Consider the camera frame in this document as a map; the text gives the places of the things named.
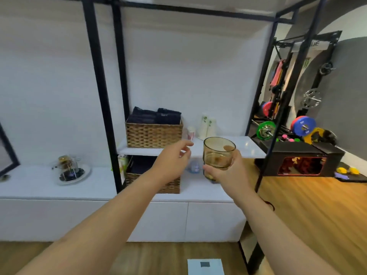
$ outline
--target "green weight plate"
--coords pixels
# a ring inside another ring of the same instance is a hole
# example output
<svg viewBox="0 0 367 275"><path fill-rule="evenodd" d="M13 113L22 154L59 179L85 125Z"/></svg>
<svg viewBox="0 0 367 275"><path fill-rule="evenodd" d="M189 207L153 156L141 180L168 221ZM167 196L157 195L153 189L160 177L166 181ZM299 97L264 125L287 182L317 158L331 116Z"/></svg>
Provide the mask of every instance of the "green weight plate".
<svg viewBox="0 0 367 275"><path fill-rule="evenodd" d="M266 122L263 122L262 124L259 124L259 127L257 128L257 131L256 131L256 135L260 140L267 140L271 138L270 135L267 135L266 133L264 133L264 129L266 128L274 131L275 124L270 121L266 121Z"/></svg>

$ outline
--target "woven basket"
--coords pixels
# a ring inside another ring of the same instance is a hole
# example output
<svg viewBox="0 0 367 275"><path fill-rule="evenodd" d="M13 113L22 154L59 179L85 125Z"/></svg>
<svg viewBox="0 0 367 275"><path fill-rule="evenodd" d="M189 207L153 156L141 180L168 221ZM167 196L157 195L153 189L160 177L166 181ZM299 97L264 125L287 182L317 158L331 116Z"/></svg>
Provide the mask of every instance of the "woven basket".
<svg viewBox="0 0 367 275"><path fill-rule="evenodd" d="M125 173L126 186L131 184L138 177L140 177L140 175L138 174ZM178 179L175 179L174 181L171 181L170 183L164 185L158 191L158 194L180 194L180 182L180 177Z"/></svg>
<svg viewBox="0 0 367 275"><path fill-rule="evenodd" d="M127 146L130 148L165 148L182 138L184 124L125 123Z"/></svg>

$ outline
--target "pink dumbbell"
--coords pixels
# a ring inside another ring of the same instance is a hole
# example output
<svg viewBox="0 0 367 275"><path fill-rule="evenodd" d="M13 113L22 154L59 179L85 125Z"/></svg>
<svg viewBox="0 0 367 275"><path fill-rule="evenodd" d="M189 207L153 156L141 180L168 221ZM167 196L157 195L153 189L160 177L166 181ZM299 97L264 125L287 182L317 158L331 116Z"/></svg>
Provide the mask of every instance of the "pink dumbbell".
<svg viewBox="0 0 367 275"><path fill-rule="evenodd" d="M288 136L285 134L282 135L282 138L284 141L294 142L294 139L288 138Z"/></svg>

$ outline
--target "forearm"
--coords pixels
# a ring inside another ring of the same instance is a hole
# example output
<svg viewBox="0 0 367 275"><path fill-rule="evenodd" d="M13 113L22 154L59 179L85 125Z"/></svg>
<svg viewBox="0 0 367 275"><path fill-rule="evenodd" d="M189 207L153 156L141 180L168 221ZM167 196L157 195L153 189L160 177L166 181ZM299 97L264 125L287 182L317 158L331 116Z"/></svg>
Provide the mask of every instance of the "forearm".
<svg viewBox="0 0 367 275"><path fill-rule="evenodd" d="M19 274L107 274L159 190L153 176L149 172L141 175L62 239L54 242Z"/></svg>
<svg viewBox="0 0 367 275"><path fill-rule="evenodd" d="M249 191L237 203L275 274L338 274L292 233L254 191Z"/></svg>

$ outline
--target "person's left arm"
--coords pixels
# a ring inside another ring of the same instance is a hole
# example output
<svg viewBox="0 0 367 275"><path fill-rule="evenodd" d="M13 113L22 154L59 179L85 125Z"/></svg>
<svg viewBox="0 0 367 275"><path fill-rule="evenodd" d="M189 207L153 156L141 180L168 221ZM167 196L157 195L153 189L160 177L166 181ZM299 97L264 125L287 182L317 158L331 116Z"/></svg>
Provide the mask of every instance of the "person's left arm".
<svg viewBox="0 0 367 275"><path fill-rule="evenodd" d="M107 274L154 195L187 166L191 155L187 146L192 145L191 141L181 140L166 147L149 171L17 274Z"/></svg>

